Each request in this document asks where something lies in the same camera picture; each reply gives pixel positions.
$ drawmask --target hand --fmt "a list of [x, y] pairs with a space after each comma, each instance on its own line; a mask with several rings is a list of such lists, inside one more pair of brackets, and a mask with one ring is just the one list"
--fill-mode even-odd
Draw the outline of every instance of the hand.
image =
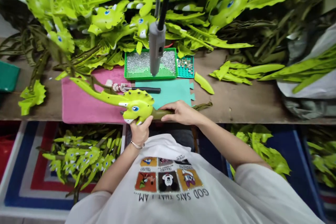
[[151, 122], [153, 120], [153, 116], [150, 115], [141, 125], [136, 124], [136, 120], [131, 122], [130, 127], [132, 131], [132, 141], [136, 145], [142, 147], [144, 143], [147, 141], [149, 136], [149, 129]]
[[175, 121], [184, 125], [198, 125], [206, 117], [201, 113], [197, 112], [195, 109], [190, 107], [187, 103], [182, 100], [168, 103], [161, 108], [161, 110], [174, 110], [174, 114], [168, 114], [161, 118], [161, 121]]

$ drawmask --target cartoon character print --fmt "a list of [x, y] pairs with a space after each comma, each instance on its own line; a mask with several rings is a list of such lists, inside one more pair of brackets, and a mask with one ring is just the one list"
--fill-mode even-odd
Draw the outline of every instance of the cartoon character print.
[[188, 161], [188, 159], [175, 161], [175, 163], [178, 164], [178, 165], [191, 165], [191, 163]]
[[173, 161], [170, 159], [159, 158], [159, 166], [167, 166], [172, 164]]
[[149, 182], [151, 185], [155, 182], [155, 178], [148, 173], [141, 173], [143, 179], [140, 181], [140, 188], [145, 187], [146, 183]]
[[189, 188], [190, 185], [195, 185], [195, 178], [192, 172], [187, 171], [187, 170], [182, 170], [182, 175], [184, 177], [185, 184]]
[[156, 157], [145, 157], [141, 160], [140, 166], [151, 166], [156, 167], [158, 163], [158, 158]]
[[155, 173], [138, 173], [135, 189], [140, 191], [156, 192]]
[[160, 192], [173, 192], [180, 190], [175, 171], [159, 173], [158, 181]]
[[184, 191], [203, 186], [195, 170], [177, 169], [177, 174]]

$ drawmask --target dinosaur eye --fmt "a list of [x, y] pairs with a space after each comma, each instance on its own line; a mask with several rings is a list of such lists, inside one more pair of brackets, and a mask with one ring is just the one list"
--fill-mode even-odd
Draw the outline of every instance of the dinosaur eye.
[[230, 8], [231, 5], [233, 5], [233, 0], [231, 2], [229, 2], [229, 4], [227, 5], [227, 7]]

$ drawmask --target green container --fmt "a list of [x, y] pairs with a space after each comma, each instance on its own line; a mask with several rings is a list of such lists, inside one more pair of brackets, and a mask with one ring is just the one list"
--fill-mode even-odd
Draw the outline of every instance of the green container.
[[20, 68], [0, 61], [0, 92], [13, 92], [19, 76]]
[[[124, 77], [127, 80], [153, 80], [153, 79], [175, 79], [178, 75], [178, 69], [177, 69], [177, 63], [176, 63], [176, 57], [177, 57], [177, 53], [176, 53], [176, 48], [165, 48], [164, 51], [174, 51], [175, 53], [175, 73], [173, 73], [172, 71], [170, 71], [168, 68], [166, 68], [163, 64], [160, 64], [160, 68], [159, 68], [159, 72], [157, 73], [157, 75], [152, 76], [152, 74], [150, 73], [150, 69], [149, 66], [147, 69], [143, 70], [143, 71], [139, 71], [139, 72], [129, 72], [127, 70], [127, 52], [125, 52], [125, 72], [124, 72]], [[141, 52], [149, 52], [148, 49], [142, 49]]]

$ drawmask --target left hand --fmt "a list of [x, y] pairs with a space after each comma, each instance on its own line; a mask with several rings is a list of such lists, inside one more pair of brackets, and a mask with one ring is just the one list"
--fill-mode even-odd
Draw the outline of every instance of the left hand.
[[149, 136], [149, 126], [153, 120], [153, 116], [150, 115], [141, 125], [136, 124], [136, 120], [131, 122], [130, 127], [132, 131], [132, 141], [136, 145], [142, 147], [147, 141]]

